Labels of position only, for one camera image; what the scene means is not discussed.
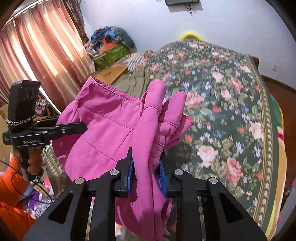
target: pink garment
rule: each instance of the pink garment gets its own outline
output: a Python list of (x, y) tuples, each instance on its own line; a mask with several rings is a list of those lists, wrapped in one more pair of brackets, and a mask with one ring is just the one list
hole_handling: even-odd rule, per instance
[(180, 142), (193, 124), (183, 115), (186, 94), (163, 99), (166, 84), (154, 80), (141, 99), (90, 77), (61, 114), (58, 124), (84, 122), (82, 135), (54, 140), (55, 154), (71, 180), (100, 177), (115, 168), (132, 146), (136, 170), (129, 198), (116, 199), (116, 222), (148, 240), (161, 240), (168, 220), (171, 200), (159, 187), (155, 169), (164, 148)]

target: floral bedspread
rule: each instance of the floral bedspread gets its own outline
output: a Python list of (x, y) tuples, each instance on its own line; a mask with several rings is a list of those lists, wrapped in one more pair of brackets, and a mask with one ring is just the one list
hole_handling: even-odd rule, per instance
[[(217, 177), (266, 233), (276, 195), (279, 142), (271, 95), (252, 59), (206, 42), (181, 40), (155, 52), (146, 69), (151, 80), (166, 82), (167, 97), (187, 93), (184, 114), (195, 123), (168, 157), (196, 178)], [(174, 240), (175, 231), (173, 204), (164, 240)], [(140, 240), (124, 228), (118, 229), (117, 239)]]

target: person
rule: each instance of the person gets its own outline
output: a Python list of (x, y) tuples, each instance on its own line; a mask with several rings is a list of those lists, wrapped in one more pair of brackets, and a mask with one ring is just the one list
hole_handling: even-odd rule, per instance
[[(33, 225), (35, 220), (27, 213), (15, 206), (29, 185), (29, 181), (23, 179), (18, 158), (20, 152), (13, 148), (13, 156), (10, 160), (10, 167), (0, 176), (0, 218), (17, 240), (22, 240), (26, 231)], [(30, 166), (28, 172), (37, 175), (42, 168), (42, 149), (36, 147), (28, 160)]]

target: human hand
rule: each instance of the human hand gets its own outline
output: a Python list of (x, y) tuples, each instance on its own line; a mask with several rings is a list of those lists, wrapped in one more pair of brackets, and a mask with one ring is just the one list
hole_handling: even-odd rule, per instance
[[(19, 158), (21, 156), (20, 151), (16, 148), (12, 149), (12, 154), (15, 158)], [(28, 167), (28, 172), (32, 175), (37, 175), (42, 168), (42, 148), (40, 146), (34, 147), (34, 152), (30, 155), (28, 163), (30, 166)]]

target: black and white braided cord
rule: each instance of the black and white braided cord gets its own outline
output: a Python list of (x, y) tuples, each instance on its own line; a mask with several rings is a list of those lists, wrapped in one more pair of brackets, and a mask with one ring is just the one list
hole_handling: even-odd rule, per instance
[(27, 119), (24, 119), (21, 121), (11, 121), (11, 120), (7, 119), (6, 123), (10, 126), (20, 126), (20, 125), (26, 124), (27, 122), (34, 119), (35, 117), (36, 117), (36, 112), (34, 114), (32, 114), (30, 117), (28, 117)]

